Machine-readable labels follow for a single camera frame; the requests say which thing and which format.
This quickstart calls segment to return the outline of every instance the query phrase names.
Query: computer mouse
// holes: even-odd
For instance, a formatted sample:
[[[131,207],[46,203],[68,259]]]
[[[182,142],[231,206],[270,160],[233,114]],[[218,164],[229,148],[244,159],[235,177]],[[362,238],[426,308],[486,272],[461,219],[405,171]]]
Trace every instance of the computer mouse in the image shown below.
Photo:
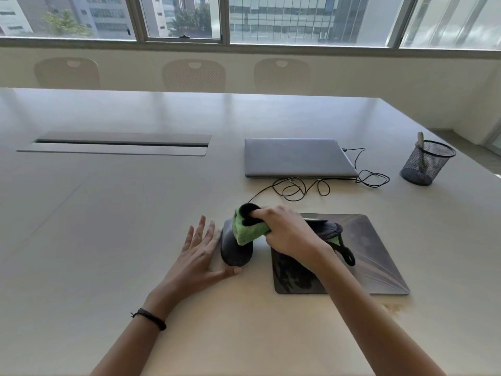
[[[233,229],[231,228],[231,219],[224,222],[221,233],[221,258],[232,267],[242,267],[246,265],[252,257],[253,242],[245,245],[238,245]]]

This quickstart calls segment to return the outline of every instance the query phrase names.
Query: hand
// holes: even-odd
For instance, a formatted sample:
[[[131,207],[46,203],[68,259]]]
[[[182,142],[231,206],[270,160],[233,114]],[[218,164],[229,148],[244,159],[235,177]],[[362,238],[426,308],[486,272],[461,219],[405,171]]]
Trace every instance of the hand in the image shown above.
[[[254,218],[262,219],[271,232],[266,242],[280,253],[291,256],[304,266],[315,271],[322,262],[322,255],[331,255],[332,248],[320,239],[305,220],[290,208],[279,205],[254,210]]]
[[[194,235],[193,226],[190,226],[181,254],[162,282],[148,295],[143,309],[165,320],[174,306],[184,298],[240,273],[241,268],[238,267],[227,267],[216,272],[208,269],[221,238],[221,230],[214,231],[216,225],[211,220],[202,238],[204,227],[205,216],[202,215]]]

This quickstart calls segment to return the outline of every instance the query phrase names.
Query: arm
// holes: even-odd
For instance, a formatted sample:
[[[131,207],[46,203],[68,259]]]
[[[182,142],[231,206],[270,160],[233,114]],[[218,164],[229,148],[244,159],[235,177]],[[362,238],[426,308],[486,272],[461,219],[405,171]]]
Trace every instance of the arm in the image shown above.
[[[267,243],[311,269],[325,287],[377,376],[445,376],[436,363],[365,292],[357,280],[306,224],[290,209],[258,209],[255,218],[272,230]]]
[[[204,226],[205,217],[202,216],[194,235],[193,227],[189,228],[179,258],[162,282],[148,294],[143,309],[166,320],[184,298],[241,271],[240,268],[226,268],[218,272],[208,270],[221,231],[214,232],[214,221],[211,221],[202,239]],[[137,315],[94,368],[91,376],[139,376],[159,334],[155,323]]]

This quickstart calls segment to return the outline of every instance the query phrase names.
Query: floor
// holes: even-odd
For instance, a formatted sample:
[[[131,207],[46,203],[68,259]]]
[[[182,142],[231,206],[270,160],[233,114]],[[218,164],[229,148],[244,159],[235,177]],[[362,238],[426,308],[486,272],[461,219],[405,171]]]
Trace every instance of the floor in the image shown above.
[[[459,136],[459,134],[449,131],[449,130],[437,130],[434,133],[453,145],[456,149],[466,154],[468,157],[472,158],[474,161],[478,162],[480,165],[488,170],[491,170],[494,174],[501,178],[501,157],[494,154],[492,151],[486,149],[481,145],[475,145],[468,140]]]

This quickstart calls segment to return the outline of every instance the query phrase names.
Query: glass pane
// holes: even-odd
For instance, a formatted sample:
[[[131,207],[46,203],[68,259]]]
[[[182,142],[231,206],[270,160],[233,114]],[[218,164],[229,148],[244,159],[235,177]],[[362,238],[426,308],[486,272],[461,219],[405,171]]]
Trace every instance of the glass pane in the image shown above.
[[[403,0],[229,0],[231,43],[385,47]]]
[[[125,0],[0,0],[0,37],[135,40]]]
[[[501,50],[501,0],[419,0],[407,48]]]
[[[221,39],[219,0],[141,0],[148,36]]]

